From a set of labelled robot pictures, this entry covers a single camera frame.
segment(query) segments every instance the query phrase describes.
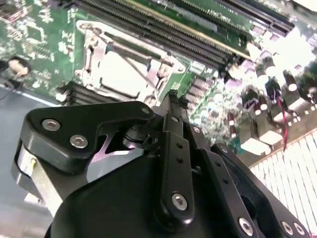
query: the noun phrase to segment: black wire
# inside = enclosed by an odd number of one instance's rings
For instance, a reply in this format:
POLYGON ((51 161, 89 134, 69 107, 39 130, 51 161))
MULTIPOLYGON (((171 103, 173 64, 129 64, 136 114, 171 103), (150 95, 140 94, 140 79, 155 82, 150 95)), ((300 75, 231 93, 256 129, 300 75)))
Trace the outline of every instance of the black wire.
POLYGON ((0 98, 0 101, 5 99, 7 96, 9 96, 14 90, 15 88, 11 88, 11 90, 7 94, 5 94, 2 98, 0 98))
POLYGON ((2 98, 0 98, 0 101, 8 97, 11 93, 13 93, 15 90, 17 90, 18 88, 22 86, 22 83, 20 82, 18 84, 13 84, 10 81, 10 79, 4 78, 4 77, 0 77, 0 79, 4 80, 4 85, 6 86, 5 88, 10 88, 9 92, 5 94, 2 98))

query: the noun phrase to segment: red wire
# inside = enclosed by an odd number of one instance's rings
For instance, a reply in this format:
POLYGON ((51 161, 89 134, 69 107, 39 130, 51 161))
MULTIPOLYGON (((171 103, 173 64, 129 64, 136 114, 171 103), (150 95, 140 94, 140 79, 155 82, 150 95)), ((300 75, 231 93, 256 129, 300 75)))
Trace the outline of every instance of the red wire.
POLYGON ((281 99, 278 98, 277 102, 278 102, 278 105, 281 108, 282 113, 283 113, 283 124, 284 124, 284 135, 283 135, 284 148, 283 148, 283 152, 285 152, 286 146, 287 146, 287 135, 288 135, 287 125, 286 125, 286 114, 285 114, 285 110, 283 109, 281 99))

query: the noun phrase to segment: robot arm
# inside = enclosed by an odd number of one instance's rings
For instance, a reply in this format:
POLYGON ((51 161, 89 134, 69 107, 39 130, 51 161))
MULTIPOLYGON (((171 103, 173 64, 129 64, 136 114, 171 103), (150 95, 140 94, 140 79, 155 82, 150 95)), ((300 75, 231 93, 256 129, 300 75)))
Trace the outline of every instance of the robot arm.
POLYGON ((210 148, 186 108, 170 90, 155 112, 141 102, 31 111, 12 174, 54 216, 47 237, 309 237, 232 151, 210 148), (133 148, 143 156, 87 182, 91 161, 133 148))

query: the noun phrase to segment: hex bolt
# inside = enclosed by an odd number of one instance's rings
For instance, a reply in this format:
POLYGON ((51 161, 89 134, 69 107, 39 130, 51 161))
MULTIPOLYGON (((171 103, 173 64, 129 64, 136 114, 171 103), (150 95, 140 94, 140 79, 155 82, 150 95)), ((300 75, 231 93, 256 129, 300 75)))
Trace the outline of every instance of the hex bolt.
POLYGON ((239 225, 245 234, 250 237, 253 236, 253 228, 245 218, 239 218, 239 225))
POLYGON ((88 140, 82 135, 73 135, 69 142, 72 146, 78 149, 84 149, 88 145, 88 140))
POLYGON ((302 236, 305 235, 304 229, 298 223, 294 222, 294 226, 299 234, 302 236))
POLYGON ((172 195, 172 202, 178 210, 185 211, 187 209, 186 198, 179 193, 174 193, 172 195))
POLYGON ((285 221, 282 221, 281 223, 282 223, 282 226, 283 226, 284 230, 286 231, 286 233, 292 236, 294 234, 294 232, 293 232, 292 228, 289 226, 289 224, 287 224, 285 221))
POLYGON ((42 127, 44 127, 45 130, 57 131, 60 129, 60 124, 54 119, 45 119, 42 121, 42 127))

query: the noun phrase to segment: cable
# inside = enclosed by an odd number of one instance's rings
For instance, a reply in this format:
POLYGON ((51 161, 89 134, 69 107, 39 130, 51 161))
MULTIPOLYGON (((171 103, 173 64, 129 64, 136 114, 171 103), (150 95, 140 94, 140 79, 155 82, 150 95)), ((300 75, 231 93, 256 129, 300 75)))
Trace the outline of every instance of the cable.
POLYGON ((16 89, 18 89, 18 88, 22 85, 22 83, 13 84, 13 83, 10 81, 10 79, 6 79, 6 78, 3 78, 3 77, 1 77, 1 78, 5 81, 4 85, 5 85, 6 87, 10 88, 10 90, 9 90, 8 93, 5 94, 2 98, 0 98, 0 101, 3 100, 3 99, 5 99, 6 97, 8 97, 12 92, 14 92, 16 89))
POLYGON ((282 106, 281 98, 278 98, 277 102, 278 102, 278 105, 281 108, 282 113, 283 113, 283 125, 284 125, 284 135, 283 135, 284 146, 283 146, 283 152, 285 152, 286 147, 287 147, 287 137, 288 137, 288 130, 287 130, 287 124, 286 124, 286 115, 285 115, 285 110, 284 110, 284 108, 282 106))

